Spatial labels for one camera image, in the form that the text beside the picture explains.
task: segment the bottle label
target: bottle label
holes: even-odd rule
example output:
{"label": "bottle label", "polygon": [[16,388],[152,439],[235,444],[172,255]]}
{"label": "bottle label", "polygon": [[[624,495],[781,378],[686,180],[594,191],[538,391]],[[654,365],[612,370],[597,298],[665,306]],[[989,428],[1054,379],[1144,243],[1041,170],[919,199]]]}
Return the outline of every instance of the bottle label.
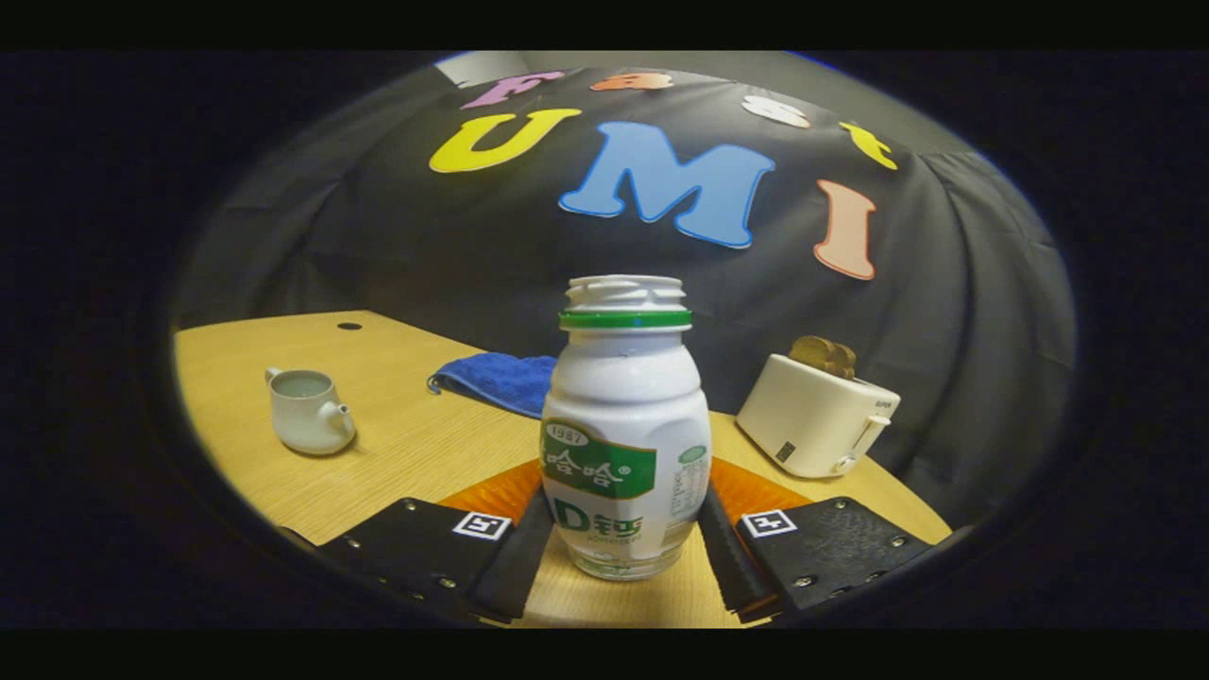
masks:
{"label": "bottle label", "polygon": [[597,439],[566,420],[542,421],[542,474],[602,499],[636,499],[655,488],[655,449]]}

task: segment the table surface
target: table surface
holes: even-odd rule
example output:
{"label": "table surface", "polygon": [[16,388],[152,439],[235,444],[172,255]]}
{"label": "table surface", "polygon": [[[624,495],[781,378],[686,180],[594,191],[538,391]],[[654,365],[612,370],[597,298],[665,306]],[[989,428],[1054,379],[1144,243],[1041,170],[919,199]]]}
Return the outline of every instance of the table surface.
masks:
{"label": "table surface", "polygon": [[[360,328],[337,327],[346,322]],[[180,390],[212,462],[266,521],[316,544],[404,496],[436,502],[537,455],[537,420],[426,387],[445,363],[482,350],[369,311],[220,323],[183,330],[175,342]],[[270,419],[268,367],[330,375],[352,409],[352,444],[326,457],[282,444]],[[773,463],[733,415],[710,415],[716,457],[815,501],[856,499],[929,543],[950,534],[869,457],[841,478],[798,479]],[[553,531],[525,617],[511,627],[745,627],[722,603],[696,529],[676,565],[641,582],[588,576],[565,549]]]}

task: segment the bottle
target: bottle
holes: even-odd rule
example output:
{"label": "bottle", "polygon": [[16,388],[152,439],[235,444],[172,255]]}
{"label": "bottle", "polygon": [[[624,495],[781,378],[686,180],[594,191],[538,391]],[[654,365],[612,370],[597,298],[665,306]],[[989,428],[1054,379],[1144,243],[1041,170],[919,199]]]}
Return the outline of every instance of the bottle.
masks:
{"label": "bottle", "polygon": [[710,483],[701,376],[681,334],[681,282],[573,278],[568,344],[542,411],[542,483],[557,532],[583,571],[649,578],[676,563]]}

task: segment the blue towel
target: blue towel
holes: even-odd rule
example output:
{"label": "blue towel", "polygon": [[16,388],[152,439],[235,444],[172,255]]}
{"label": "blue towel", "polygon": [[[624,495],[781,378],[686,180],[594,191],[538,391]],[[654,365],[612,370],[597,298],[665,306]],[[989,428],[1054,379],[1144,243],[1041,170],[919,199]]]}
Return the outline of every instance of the blue towel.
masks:
{"label": "blue towel", "polygon": [[444,387],[463,397],[540,419],[555,361],[554,357],[519,359],[497,352],[475,355],[442,365],[429,376],[428,390],[440,394]]}

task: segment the blue letter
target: blue letter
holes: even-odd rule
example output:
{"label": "blue letter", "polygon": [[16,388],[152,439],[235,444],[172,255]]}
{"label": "blue letter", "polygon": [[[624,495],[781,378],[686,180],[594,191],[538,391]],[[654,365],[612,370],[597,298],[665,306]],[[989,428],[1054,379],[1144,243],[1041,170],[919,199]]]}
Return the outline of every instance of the blue letter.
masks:
{"label": "blue letter", "polygon": [[606,122],[597,129],[607,138],[604,146],[584,185],[559,200],[563,209],[602,218],[621,214],[625,203],[617,197],[617,189],[629,173],[643,221],[658,220],[700,190],[693,209],[676,218],[676,230],[730,248],[752,244],[747,213],[760,175],[776,167],[770,159],[723,144],[682,166],[658,127]]}

